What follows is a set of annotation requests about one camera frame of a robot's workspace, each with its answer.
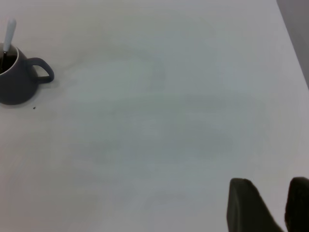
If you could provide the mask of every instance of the mug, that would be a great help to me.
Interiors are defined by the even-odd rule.
[[[16,57],[15,62],[0,74],[0,103],[16,105],[28,101],[36,93],[39,84],[53,81],[55,75],[51,67],[40,58],[29,58],[11,45],[4,62]],[[48,76],[39,77],[33,65],[45,69]]]

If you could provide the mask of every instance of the table surface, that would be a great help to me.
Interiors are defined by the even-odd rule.
[[[275,0],[3,2],[56,79],[0,106],[1,232],[223,232],[233,177],[284,227],[309,93]]]

